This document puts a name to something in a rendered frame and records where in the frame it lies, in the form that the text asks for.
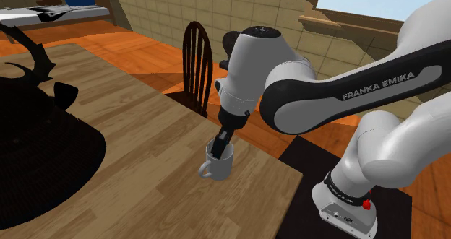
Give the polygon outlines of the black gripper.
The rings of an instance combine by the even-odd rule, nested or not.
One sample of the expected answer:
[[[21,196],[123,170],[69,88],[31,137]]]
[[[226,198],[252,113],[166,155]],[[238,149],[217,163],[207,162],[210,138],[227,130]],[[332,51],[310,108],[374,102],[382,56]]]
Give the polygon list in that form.
[[[242,129],[250,117],[250,112],[246,110],[243,116],[236,116],[220,107],[218,113],[218,120],[222,127],[219,133],[214,138],[211,153],[216,159],[220,159],[226,146],[229,144],[234,130]]]

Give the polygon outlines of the wooden table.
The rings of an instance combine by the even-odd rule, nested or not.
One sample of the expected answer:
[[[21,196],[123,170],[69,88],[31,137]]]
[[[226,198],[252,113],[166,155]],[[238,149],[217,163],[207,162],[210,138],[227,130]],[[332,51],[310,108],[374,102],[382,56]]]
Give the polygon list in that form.
[[[234,137],[231,175],[203,179],[216,124],[74,43],[46,52],[106,156],[68,201],[0,239],[275,239],[300,172]]]

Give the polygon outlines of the white mug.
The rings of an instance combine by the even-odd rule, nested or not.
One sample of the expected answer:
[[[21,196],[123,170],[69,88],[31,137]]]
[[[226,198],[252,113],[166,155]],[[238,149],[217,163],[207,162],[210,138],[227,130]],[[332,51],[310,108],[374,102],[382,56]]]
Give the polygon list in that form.
[[[232,143],[229,142],[220,159],[216,159],[211,152],[213,142],[213,139],[210,140],[205,147],[205,162],[199,167],[198,174],[201,178],[223,181],[231,174],[234,148]]]

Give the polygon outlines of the black antlered figure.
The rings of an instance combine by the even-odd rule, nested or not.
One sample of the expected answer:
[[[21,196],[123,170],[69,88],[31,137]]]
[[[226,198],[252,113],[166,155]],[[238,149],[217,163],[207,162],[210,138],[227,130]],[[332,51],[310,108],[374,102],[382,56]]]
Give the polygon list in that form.
[[[31,53],[33,69],[0,77],[0,230],[54,209],[79,191],[100,167],[104,136],[67,112],[79,90],[62,82],[46,94],[39,85],[55,67],[44,47],[18,27],[0,23]]]

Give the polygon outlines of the bed with blue pillow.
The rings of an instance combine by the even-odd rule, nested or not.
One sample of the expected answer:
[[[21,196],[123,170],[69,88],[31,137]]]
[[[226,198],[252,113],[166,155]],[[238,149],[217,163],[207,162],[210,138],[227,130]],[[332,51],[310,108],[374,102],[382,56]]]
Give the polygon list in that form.
[[[66,0],[68,4],[0,9],[0,23],[8,27],[34,30],[81,22],[116,20],[110,0]]]

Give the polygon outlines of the dark wooden chair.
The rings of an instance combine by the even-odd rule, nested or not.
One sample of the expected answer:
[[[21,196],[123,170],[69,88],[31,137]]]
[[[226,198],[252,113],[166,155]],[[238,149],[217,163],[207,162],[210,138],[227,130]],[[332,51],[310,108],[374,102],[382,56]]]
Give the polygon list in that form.
[[[183,90],[166,96],[206,118],[213,75],[212,49],[199,22],[190,22],[184,31],[182,66]]]

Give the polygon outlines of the black robot stand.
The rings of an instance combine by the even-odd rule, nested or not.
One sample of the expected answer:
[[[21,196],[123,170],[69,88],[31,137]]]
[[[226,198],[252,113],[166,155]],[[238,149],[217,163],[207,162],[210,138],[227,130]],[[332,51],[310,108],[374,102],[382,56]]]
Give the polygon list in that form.
[[[322,220],[312,200],[312,188],[340,158],[297,136],[279,160],[301,172],[303,178],[275,239],[356,239]],[[374,239],[411,239],[411,196],[398,189],[375,186],[371,200],[378,219]]]

